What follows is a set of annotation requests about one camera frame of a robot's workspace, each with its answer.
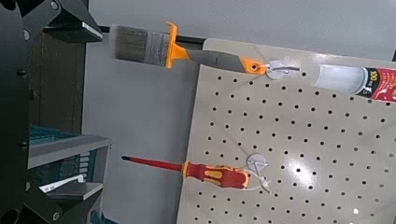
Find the red and yellow screwdriver handle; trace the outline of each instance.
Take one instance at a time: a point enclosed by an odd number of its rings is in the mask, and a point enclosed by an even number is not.
[[[210,166],[186,161],[181,172],[183,177],[192,176],[221,188],[245,189],[248,186],[248,173],[230,166]]]
[[[170,27],[170,34],[165,67],[171,68],[173,60],[184,59],[233,72],[251,75],[265,74],[265,65],[253,59],[214,50],[183,49],[176,44],[177,26],[170,21],[167,24]]]

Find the white pegboard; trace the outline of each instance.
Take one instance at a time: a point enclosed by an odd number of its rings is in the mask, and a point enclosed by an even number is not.
[[[260,153],[263,190],[184,180],[178,223],[388,223],[396,215],[396,105],[309,85],[318,63],[395,63],[208,39],[205,49],[300,65],[273,81],[202,66],[187,159],[246,165]],[[254,179],[250,186],[258,185]]]

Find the wall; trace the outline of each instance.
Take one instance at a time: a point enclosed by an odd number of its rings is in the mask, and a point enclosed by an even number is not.
[[[181,35],[390,60],[394,2],[93,0],[91,12],[102,25],[166,31],[174,21]],[[87,47],[83,112],[84,133],[113,139],[104,210],[120,223],[175,223],[180,176],[120,156],[184,161],[197,67],[119,62],[107,47],[107,40]]]

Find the red label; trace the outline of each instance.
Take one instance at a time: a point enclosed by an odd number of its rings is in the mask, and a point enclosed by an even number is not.
[[[368,78],[360,96],[373,100],[396,102],[396,70],[387,68],[366,68]]]
[[[378,68],[377,71],[379,83],[372,99],[396,102],[396,70]]]

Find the glue bottle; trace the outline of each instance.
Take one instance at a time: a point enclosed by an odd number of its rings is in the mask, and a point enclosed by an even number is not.
[[[322,64],[314,86],[396,102],[396,69]]]

